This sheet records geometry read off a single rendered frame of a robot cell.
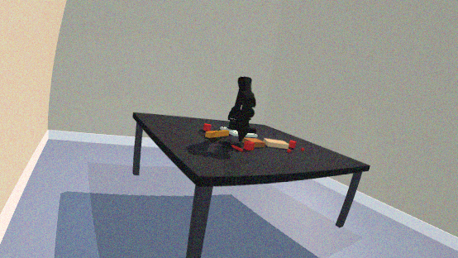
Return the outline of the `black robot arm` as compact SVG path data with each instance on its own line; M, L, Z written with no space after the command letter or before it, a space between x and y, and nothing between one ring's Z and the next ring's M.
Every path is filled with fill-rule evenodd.
M228 120L230 120L230 122L227 128L230 130L236 130L235 128L244 125L243 119L240 119L238 116L243 115L251 118L255 115L253 107L255 108L256 101L254 94L251 92L251 80L252 79L249 77L240 77L238 79L239 92L236 97L236 103L228 115ZM241 105L243 106L241 107Z

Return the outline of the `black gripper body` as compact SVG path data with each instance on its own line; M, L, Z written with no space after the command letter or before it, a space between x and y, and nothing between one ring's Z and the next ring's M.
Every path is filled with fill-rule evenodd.
M243 116L243 115L240 115L240 116L238 116L238 117L239 117L240 119L243 119L243 121L244 121L243 127L242 127L242 126L241 126L241 127L238 127L238 128L237 128L238 130L242 130L242 131L245 131L245 132L247 132L247 133L255 133L255 134L256 134L256 131L257 131L257 130L256 130L254 127L250 127L250 125L249 125L249 120L251 120L251 118L248 118L248 117Z

